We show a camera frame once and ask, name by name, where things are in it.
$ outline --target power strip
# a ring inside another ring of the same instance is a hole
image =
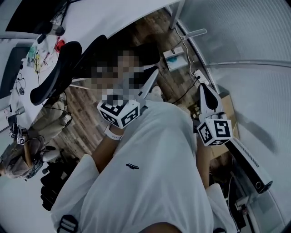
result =
[[[209,81],[205,78],[204,74],[202,74],[202,72],[201,72],[200,70],[196,70],[196,71],[194,72],[194,75],[195,75],[196,77],[200,76],[200,79],[198,79],[198,81],[199,81],[200,83],[205,83],[206,85],[209,85],[209,84],[210,84]]]

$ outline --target red object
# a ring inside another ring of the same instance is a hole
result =
[[[55,50],[59,53],[60,52],[60,49],[61,47],[65,44],[65,41],[64,40],[60,40],[56,43],[56,46],[55,46]]]

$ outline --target wrist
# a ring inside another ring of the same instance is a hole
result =
[[[119,135],[119,136],[123,135],[123,133],[124,133],[124,129],[120,129],[114,125],[111,125],[109,129],[112,133]]]

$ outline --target desk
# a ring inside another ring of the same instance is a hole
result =
[[[161,9],[165,6],[177,3],[173,11],[173,18],[170,28],[176,24],[179,13],[185,0],[82,0],[72,3],[67,11],[63,26],[65,33],[61,39],[65,42],[78,41],[83,51],[91,42],[100,35],[107,38],[116,32],[125,28],[136,20]],[[33,46],[48,47],[52,52],[56,42],[56,36],[48,35],[40,44],[37,41]],[[57,54],[54,52],[53,62],[57,62]],[[29,128],[42,109],[42,105],[34,106],[30,101],[30,92],[38,87],[38,76],[34,68],[27,67],[27,58],[24,59],[23,70],[20,73],[25,78],[26,87],[24,95],[20,96],[14,87],[11,93],[10,104],[13,113],[20,107],[25,108],[25,113],[17,116],[18,124],[22,127]],[[52,71],[54,65],[50,68],[40,71],[40,84]]]

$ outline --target monitor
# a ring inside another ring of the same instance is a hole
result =
[[[68,0],[22,0],[6,31],[42,34],[44,23],[50,22]]]

